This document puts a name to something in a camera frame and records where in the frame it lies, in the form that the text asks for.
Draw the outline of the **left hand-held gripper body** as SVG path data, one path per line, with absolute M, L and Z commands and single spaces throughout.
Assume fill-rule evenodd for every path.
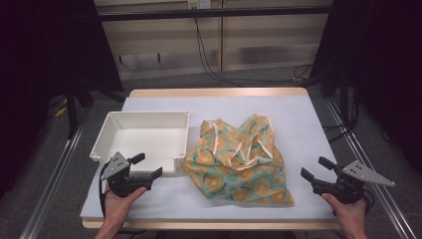
M 101 170 L 99 179 L 99 194 L 105 195 L 103 192 L 103 181 L 107 181 L 109 189 L 119 197 L 127 197 L 140 187 L 151 189 L 153 181 L 149 174 L 141 174 L 134 177 L 129 174 L 131 164 L 127 161 L 119 151 L 107 162 Z

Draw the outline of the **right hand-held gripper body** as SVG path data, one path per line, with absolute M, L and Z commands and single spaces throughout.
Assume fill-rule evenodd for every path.
M 315 182 L 311 183 L 313 192 L 318 195 L 329 193 L 343 204 L 354 204 L 364 197 L 366 182 L 395 183 L 379 173 L 365 174 L 364 169 L 364 165 L 355 161 L 346 166 L 336 164 L 333 169 L 337 176 L 336 182 L 331 183 L 315 178 Z

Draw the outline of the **white plastic tray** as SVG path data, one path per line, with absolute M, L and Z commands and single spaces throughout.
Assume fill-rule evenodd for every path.
M 109 112 L 90 153 L 93 161 L 105 163 L 116 152 L 125 158 L 144 153 L 145 160 L 133 165 L 133 173 L 161 167 L 173 174 L 186 155 L 190 112 Z

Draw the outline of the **orange patterned green fabric bag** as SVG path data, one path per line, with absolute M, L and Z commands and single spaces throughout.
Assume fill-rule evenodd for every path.
M 209 199 L 295 205 L 268 117 L 251 115 L 238 127 L 204 121 L 181 167 Z

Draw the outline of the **person's right hand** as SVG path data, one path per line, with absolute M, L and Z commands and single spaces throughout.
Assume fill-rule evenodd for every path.
M 364 231 L 364 218 L 367 204 L 363 199 L 354 204 L 342 204 L 333 195 L 324 193 L 321 196 L 335 212 L 340 229 L 346 232 Z

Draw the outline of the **person's left hand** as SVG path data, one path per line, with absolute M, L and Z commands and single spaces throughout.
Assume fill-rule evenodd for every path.
M 146 189 L 140 187 L 127 197 L 119 197 L 110 189 L 105 194 L 105 222 L 104 224 L 120 225 L 121 228 L 128 215 L 131 204 L 137 200 Z

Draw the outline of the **white table mat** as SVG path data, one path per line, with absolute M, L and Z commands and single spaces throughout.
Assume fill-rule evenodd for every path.
M 151 191 L 133 204 L 130 218 L 177 221 L 331 218 L 330 207 L 314 194 L 310 184 L 301 176 L 301 169 L 306 168 L 322 180 L 335 180 L 334 174 L 317 162 L 321 156 L 332 158 L 333 153 L 309 97 L 129 98 L 120 112 L 161 111 L 190 112 L 187 150 L 198 140 L 199 128 L 204 120 L 221 119 L 231 126 L 240 126 L 251 115 L 270 118 L 275 145 L 285 163 L 287 188 L 295 199 L 295 205 L 283 207 L 208 199 L 182 171 L 180 161 L 175 173 L 163 173 L 154 181 Z

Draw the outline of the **black stand leg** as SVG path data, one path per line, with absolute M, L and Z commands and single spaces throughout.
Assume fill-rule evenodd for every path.
M 68 88 L 66 91 L 68 118 L 69 118 L 69 135 L 68 139 L 71 139 L 78 130 L 78 117 L 75 104 L 75 94 L 72 88 Z

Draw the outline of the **black curtain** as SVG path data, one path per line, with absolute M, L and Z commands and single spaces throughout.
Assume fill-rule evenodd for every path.
M 422 175 L 422 0 L 332 0 L 311 83 L 341 82 L 362 101 Z
M 56 96 L 92 103 L 121 81 L 94 0 L 0 0 L 0 198 Z

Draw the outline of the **black horizontal bar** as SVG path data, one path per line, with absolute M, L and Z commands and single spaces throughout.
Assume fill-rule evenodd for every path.
M 214 17 L 328 14 L 331 13 L 333 10 L 334 8 L 332 6 L 327 5 L 271 8 L 198 9 L 153 12 L 104 13 L 100 14 L 99 18 L 102 21 L 137 21 Z

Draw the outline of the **metal floor rail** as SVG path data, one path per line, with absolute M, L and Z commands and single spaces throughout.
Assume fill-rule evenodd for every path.
M 345 123 L 340 116 L 339 106 L 334 100 L 327 100 L 326 103 L 335 122 L 338 124 L 342 135 L 347 141 L 348 146 L 354 154 L 354 161 L 365 166 L 365 169 L 363 170 L 365 174 L 376 174 L 377 171 L 375 170 L 375 167 L 371 163 L 354 132 L 345 126 Z M 406 216 L 388 191 L 388 187 L 393 186 L 395 186 L 395 183 L 382 184 L 381 182 L 370 181 L 370 187 L 378 198 L 388 218 L 392 222 L 395 230 L 398 232 L 399 238 L 417 239 L 416 234 L 408 223 Z
M 47 217 L 50 207 L 53 203 L 54 197 L 58 191 L 60 183 L 63 179 L 64 173 L 72 159 L 75 149 L 80 141 L 81 135 L 84 131 L 85 124 L 82 122 L 76 132 L 70 137 L 66 146 L 58 160 L 58 163 L 44 189 L 37 206 L 33 210 L 28 222 L 26 223 L 19 239 L 37 239 L 41 227 Z

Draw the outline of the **white wall socket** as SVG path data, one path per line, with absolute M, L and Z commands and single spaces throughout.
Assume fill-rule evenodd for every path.
M 211 0 L 187 0 L 189 9 L 210 9 Z

